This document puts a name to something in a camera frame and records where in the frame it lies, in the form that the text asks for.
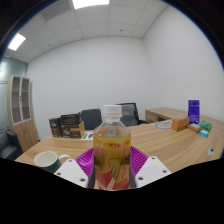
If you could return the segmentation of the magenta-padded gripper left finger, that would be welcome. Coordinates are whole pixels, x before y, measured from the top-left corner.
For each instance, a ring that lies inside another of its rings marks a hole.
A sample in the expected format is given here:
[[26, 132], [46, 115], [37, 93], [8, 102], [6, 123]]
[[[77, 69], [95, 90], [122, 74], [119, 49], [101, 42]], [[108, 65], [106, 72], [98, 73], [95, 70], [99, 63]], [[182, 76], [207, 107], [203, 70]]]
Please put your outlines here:
[[76, 159], [67, 159], [55, 175], [81, 187], [93, 188], [95, 185], [93, 149], [88, 149]]

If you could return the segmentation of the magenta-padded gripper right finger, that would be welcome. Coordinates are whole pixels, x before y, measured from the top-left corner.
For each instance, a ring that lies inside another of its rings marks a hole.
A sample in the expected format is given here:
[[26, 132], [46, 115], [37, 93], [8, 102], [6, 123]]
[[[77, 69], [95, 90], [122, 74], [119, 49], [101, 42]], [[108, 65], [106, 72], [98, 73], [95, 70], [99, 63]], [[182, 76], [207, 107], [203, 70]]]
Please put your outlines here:
[[171, 171], [156, 157], [146, 156], [135, 147], [131, 147], [129, 182], [131, 188], [140, 188], [157, 181]]

